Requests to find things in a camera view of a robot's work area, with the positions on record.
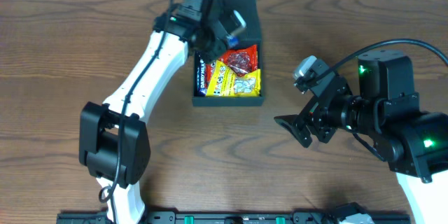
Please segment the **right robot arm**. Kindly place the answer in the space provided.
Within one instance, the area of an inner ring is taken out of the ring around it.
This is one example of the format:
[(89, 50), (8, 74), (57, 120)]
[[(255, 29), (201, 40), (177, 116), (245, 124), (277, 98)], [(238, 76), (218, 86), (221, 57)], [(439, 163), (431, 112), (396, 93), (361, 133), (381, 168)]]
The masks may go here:
[(419, 108), (411, 59), (397, 50), (364, 49), (358, 59), (360, 93), (315, 56), (294, 72), (295, 86), (313, 97), (299, 114), (275, 122), (305, 148), (328, 143), (337, 130), (359, 139), (397, 176), (417, 223), (447, 222), (447, 114)]

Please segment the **red candy bag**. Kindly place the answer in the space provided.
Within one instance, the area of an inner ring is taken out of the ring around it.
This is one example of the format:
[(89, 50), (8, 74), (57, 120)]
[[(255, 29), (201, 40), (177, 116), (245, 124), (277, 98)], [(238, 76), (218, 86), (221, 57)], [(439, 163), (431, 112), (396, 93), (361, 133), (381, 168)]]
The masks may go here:
[[(248, 48), (240, 50), (229, 50), (216, 61), (221, 61), (225, 65), (229, 66), (238, 76), (244, 76), (259, 69), (257, 45), (252, 45)], [(214, 72), (216, 61), (206, 65), (207, 87)]]

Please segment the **yellow candy bag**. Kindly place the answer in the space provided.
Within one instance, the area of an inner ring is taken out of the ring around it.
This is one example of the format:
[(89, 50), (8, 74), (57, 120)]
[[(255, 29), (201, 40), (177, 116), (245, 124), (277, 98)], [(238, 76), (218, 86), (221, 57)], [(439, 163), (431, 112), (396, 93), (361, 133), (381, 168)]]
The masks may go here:
[(207, 97), (257, 97), (261, 91), (261, 70), (238, 76), (229, 66), (216, 61), (206, 91)]

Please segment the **dark green gift box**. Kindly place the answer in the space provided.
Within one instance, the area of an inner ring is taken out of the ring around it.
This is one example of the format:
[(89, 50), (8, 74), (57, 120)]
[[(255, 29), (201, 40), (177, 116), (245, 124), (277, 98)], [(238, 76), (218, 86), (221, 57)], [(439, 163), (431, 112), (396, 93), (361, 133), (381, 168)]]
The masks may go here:
[(196, 107), (218, 107), (218, 106), (262, 106), (265, 100), (265, 75), (263, 38), (260, 19), (258, 17), (256, 0), (225, 0), (226, 6), (238, 11), (246, 21), (246, 30), (238, 36), (239, 44), (235, 49), (245, 49), (257, 45), (258, 68), (261, 70), (261, 89), (258, 97), (202, 97), (198, 94), (198, 70), (200, 65), (199, 56), (194, 56), (193, 71), (193, 94), (192, 105)]

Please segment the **dark blue Dairy Milk bar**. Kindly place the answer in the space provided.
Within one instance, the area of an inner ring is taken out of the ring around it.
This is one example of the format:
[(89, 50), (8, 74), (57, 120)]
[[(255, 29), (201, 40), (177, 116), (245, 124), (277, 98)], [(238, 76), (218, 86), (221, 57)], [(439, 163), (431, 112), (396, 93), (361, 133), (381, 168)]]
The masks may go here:
[(203, 59), (197, 55), (197, 95), (204, 97), (207, 94), (207, 66)]

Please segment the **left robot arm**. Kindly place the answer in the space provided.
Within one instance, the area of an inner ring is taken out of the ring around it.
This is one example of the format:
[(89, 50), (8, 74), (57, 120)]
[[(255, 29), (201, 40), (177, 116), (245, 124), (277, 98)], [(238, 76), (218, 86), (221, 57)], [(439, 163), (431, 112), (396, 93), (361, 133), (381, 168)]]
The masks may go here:
[(245, 28), (225, 0), (171, 1), (155, 18), (143, 55), (120, 87), (102, 104), (84, 106), (79, 162), (101, 186), (99, 201), (108, 207), (108, 222), (139, 223), (144, 216), (139, 180), (151, 156), (147, 124), (172, 76), (189, 55), (216, 60), (237, 44)]

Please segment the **small blue Eclipse mint pack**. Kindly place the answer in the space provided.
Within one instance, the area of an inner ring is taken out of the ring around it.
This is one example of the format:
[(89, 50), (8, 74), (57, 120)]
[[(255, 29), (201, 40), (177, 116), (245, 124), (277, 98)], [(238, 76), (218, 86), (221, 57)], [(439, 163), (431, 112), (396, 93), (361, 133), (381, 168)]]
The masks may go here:
[(237, 36), (228, 35), (226, 36), (226, 43), (228, 48), (234, 48), (239, 44), (239, 39)]

